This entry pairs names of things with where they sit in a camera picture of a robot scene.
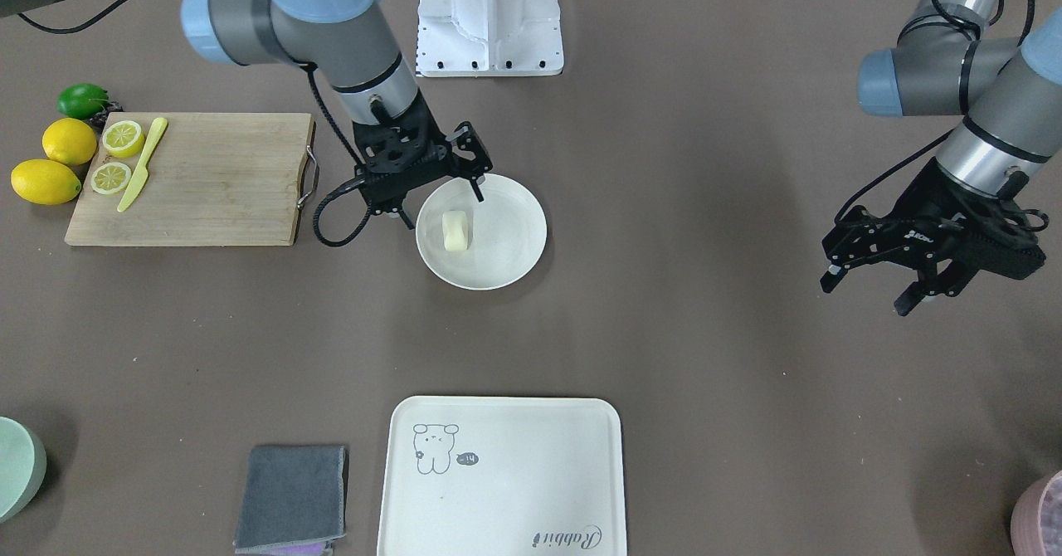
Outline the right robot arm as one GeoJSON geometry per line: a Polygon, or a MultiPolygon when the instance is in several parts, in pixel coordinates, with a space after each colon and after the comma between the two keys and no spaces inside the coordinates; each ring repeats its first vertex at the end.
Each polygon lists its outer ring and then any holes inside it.
{"type": "MultiPolygon", "coordinates": [[[[2,0],[3,16],[65,0],[2,0]]],[[[477,199],[492,170],[472,124],[436,126],[380,0],[183,0],[183,34],[200,56],[249,66],[280,63],[322,73],[350,118],[341,143],[355,175],[321,201],[357,192],[367,218],[406,218],[402,201],[422,185],[462,178],[477,199]]]]}

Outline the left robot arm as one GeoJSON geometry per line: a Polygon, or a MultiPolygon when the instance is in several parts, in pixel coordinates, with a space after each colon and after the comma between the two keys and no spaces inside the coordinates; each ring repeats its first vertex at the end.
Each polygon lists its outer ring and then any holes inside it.
{"type": "Polygon", "coordinates": [[[830,294],[850,270],[892,262],[917,279],[894,309],[959,295],[990,272],[1023,280],[1043,266],[1048,218],[1016,204],[1060,151],[1060,15],[1025,22],[1020,37],[986,39],[1004,0],[921,0],[893,48],[862,60],[858,97],[876,116],[960,116],[922,147],[929,160],[887,215],[847,199],[822,246],[830,294]]]}

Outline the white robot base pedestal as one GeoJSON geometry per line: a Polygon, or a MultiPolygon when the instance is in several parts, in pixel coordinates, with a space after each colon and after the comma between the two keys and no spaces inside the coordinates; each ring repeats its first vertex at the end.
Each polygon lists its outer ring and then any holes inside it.
{"type": "Polygon", "coordinates": [[[418,0],[415,75],[556,76],[560,0],[418,0]]]}

